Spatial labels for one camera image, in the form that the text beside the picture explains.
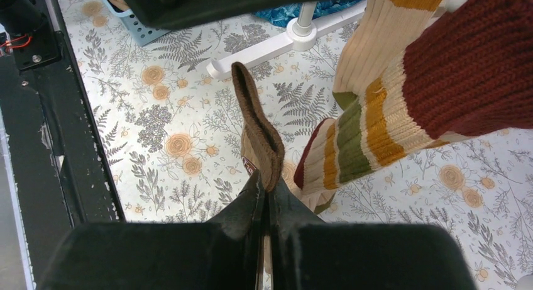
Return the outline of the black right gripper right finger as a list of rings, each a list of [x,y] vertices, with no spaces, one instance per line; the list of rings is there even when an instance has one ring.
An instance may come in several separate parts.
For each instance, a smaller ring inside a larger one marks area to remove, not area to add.
[[[274,289],[474,289],[449,233],[423,224],[326,223],[280,181],[268,195]]]

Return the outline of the red cuff multicolour sock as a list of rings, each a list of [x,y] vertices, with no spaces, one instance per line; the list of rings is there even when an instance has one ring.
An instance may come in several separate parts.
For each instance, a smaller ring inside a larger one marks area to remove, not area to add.
[[[332,94],[346,109],[424,31],[444,0],[367,0],[358,27],[345,44]]]
[[[296,196],[317,211],[337,188],[414,152],[504,128],[532,128],[532,0],[464,0],[318,124]]]

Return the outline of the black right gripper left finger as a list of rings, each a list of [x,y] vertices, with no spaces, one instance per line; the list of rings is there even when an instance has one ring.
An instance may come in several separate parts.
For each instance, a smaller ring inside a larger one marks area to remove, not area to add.
[[[55,252],[38,289],[259,289],[259,173],[202,223],[86,223]]]

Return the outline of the tan brown cuff sock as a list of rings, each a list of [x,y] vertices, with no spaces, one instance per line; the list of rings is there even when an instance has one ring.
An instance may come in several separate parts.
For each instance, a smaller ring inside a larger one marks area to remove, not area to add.
[[[246,267],[253,285],[262,286],[271,270],[272,289],[301,289],[298,231],[320,219],[289,189],[282,177],[285,147],[263,111],[256,84],[244,64],[231,65],[236,99],[243,116],[241,157],[250,178],[237,201],[250,202],[247,217]]]

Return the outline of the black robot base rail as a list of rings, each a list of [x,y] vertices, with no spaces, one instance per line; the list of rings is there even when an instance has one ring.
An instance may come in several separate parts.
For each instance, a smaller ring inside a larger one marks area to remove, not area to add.
[[[63,237],[124,219],[58,0],[1,0],[1,162],[22,270],[38,287]]]

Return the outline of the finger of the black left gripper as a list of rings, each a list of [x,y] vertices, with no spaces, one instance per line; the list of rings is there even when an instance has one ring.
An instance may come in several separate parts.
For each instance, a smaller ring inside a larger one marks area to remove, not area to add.
[[[146,26],[182,30],[293,3],[323,0],[124,0]]]

